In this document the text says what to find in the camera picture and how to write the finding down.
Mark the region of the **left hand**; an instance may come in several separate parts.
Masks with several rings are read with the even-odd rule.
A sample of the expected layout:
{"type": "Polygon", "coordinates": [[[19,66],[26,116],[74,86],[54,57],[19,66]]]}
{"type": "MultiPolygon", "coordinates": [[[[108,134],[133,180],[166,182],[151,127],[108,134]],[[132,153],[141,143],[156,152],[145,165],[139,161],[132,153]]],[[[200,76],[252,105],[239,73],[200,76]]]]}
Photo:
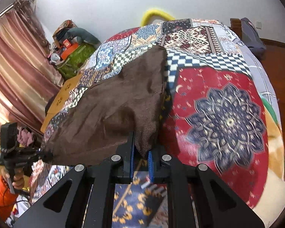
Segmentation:
{"type": "MultiPolygon", "coordinates": [[[[1,174],[4,180],[7,182],[7,180],[10,178],[10,175],[5,167],[1,169],[1,174]]],[[[15,169],[15,175],[12,185],[17,190],[20,190],[25,186],[23,169],[21,168],[15,169]]]]}

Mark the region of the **orange sleeve left forearm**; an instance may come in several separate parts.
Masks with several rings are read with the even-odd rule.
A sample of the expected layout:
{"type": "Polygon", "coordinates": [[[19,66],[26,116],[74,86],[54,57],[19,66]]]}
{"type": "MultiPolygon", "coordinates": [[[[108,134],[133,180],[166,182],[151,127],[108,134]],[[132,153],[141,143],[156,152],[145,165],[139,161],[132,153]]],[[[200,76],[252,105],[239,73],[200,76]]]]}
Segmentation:
{"type": "Polygon", "coordinates": [[[13,206],[17,201],[18,194],[12,194],[8,184],[2,176],[0,176],[0,220],[6,221],[10,216],[13,206]]]}

